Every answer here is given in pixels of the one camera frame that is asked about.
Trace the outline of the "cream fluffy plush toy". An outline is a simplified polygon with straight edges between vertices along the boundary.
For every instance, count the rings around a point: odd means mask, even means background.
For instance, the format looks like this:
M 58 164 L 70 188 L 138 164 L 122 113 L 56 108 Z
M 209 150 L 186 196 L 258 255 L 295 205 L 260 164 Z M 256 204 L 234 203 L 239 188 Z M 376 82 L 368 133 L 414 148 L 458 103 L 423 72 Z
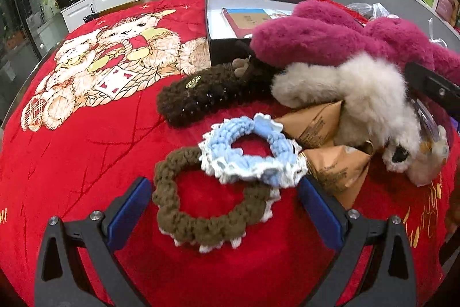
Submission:
M 446 114 L 410 95 L 395 65 L 365 52 L 338 66 L 292 63 L 275 75 L 271 93 L 294 109 L 341 102 L 334 143 L 371 142 L 388 171 L 407 174 L 416 186 L 428 185 L 449 158 Z

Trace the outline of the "magenta plush toy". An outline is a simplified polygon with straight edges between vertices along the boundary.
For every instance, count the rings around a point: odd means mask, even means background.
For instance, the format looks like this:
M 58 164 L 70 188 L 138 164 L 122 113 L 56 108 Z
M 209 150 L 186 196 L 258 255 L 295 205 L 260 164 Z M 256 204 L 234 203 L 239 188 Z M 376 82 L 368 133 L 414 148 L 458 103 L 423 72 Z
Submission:
M 430 41 L 414 23 L 379 17 L 363 26 L 326 1 L 300 2 L 290 16 L 264 22 L 253 30 L 250 47 L 276 68 L 294 62 L 338 66 L 366 52 L 399 68 L 416 62 L 459 84 L 459 53 Z

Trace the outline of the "clear plastic bag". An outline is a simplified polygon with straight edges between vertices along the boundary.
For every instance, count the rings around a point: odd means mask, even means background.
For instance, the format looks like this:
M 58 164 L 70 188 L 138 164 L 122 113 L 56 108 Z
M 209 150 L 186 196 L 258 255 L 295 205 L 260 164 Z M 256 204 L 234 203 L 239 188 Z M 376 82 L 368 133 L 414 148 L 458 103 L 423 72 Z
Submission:
M 390 13 L 380 2 L 368 4 L 363 2 L 351 3 L 346 6 L 348 9 L 357 12 L 368 20 L 375 20 L 380 17 L 397 19 L 398 16 Z

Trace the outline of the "tan snack packet upper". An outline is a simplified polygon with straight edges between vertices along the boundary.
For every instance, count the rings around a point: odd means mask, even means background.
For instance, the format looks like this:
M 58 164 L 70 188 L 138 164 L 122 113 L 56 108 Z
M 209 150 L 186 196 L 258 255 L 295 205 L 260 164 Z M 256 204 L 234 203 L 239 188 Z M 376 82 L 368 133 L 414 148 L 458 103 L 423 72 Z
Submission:
M 342 101 L 317 104 L 289 112 L 275 119 L 283 125 L 283 133 L 305 149 L 334 145 L 341 117 Z

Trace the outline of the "tan snack packet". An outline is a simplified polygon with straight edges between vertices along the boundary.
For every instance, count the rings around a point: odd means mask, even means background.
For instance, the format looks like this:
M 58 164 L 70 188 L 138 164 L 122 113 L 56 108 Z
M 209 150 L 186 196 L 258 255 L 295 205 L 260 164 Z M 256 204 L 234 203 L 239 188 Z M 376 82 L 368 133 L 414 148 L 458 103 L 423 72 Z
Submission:
M 341 117 L 342 101 L 317 104 L 289 112 L 275 119 L 283 125 L 283 133 L 305 149 L 334 145 Z
M 303 150 L 310 175 L 345 209 L 351 209 L 369 171 L 372 153 L 351 146 Z

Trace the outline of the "tan snack packet lower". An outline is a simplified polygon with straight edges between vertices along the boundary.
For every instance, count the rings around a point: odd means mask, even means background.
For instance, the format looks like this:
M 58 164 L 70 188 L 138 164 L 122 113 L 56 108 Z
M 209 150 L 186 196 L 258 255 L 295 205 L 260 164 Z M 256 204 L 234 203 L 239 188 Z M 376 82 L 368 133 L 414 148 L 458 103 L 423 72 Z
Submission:
M 369 171 L 372 153 L 351 146 L 303 150 L 310 175 L 345 209 L 351 209 Z

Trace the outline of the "brown crochet scrunchie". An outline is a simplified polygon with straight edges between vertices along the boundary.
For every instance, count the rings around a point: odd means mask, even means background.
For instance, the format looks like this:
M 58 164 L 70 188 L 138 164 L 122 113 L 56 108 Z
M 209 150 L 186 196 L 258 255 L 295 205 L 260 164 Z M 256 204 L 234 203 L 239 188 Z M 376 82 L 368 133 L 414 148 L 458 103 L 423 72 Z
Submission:
M 175 177 L 182 170 L 200 162 L 197 146 L 172 151 L 154 169 L 152 201 L 158 207 L 157 223 L 162 234 L 170 236 L 176 245 L 197 245 L 201 253 L 219 249 L 226 241 L 232 248 L 241 245 L 248 226 L 272 218 L 271 207 L 280 197 L 277 188 L 262 182 L 249 182 L 243 189 L 243 201 L 229 213 L 212 218 L 194 218 L 180 210 L 180 198 Z

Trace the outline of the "blue white crochet scrunchie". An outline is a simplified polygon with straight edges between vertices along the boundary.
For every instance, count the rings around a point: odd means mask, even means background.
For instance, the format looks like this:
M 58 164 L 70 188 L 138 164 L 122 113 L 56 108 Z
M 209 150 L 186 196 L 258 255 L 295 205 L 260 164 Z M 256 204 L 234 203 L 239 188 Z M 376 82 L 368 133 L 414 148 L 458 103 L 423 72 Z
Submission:
M 270 156 L 245 154 L 241 148 L 232 146 L 236 140 L 251 134 L 267 141 Z M 273 188 L 293 188 L 308 172 L 302 147 L 286 138 L 283 124 L 262 113 L 252 118 L 224 119 L 212 125 L 198 146 L 201 169 L 221 184 L 260 181 Z

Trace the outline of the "red bear print blanket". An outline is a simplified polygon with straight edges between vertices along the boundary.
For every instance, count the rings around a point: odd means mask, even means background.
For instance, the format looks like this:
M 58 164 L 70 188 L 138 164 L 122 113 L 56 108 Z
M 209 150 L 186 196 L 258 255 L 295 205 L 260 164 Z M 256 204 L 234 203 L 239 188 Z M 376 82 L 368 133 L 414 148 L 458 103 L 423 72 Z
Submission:
M 158 113 L 161 89 L 210 63 L 205 0 L 134 6 L 71 32 L 42 65 L 5 126 L 1 143 L 1 304 L 32 306 L 47 220 L 104 209 L 169 152 L 214 121 L 257 112 L 271 99 L 237 103 L 175 128 Z M 147 208 L 118 260 L 149 303 L 165 306 L 294 306 L 330 263 L 297 193 L 255 224 L 241 246 L 201 255 L 174 246 Z

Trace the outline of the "black storage box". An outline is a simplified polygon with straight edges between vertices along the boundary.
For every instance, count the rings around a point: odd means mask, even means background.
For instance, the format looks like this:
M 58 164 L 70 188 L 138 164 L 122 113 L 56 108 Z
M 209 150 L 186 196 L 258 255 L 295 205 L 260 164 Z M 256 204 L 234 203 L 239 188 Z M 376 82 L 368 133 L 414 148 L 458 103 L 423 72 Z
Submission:
M 301 0 L 206 0 L 207 41 L 212 65 L 245 58 L 253 30 L 290 16 Z

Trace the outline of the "dark brown knitted pouch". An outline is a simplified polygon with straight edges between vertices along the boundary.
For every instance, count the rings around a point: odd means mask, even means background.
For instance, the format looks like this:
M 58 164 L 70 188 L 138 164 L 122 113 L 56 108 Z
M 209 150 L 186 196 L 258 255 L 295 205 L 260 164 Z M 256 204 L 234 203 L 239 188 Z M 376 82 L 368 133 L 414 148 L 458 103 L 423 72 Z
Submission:
M 271 96 L 275 68 L 255 57 L 205 68 L 161 89 L 157 109 L 175 127 L 184 127 L 221 108 Z

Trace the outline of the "dark glass sliding door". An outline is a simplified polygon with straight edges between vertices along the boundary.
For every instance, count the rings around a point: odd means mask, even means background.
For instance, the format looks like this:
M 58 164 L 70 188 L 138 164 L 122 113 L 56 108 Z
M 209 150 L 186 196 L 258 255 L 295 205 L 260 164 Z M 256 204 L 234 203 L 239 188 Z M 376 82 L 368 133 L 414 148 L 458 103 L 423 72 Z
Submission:
M 31 72 L 68 33 L 56 0 L 1 0 L 1 121 Z

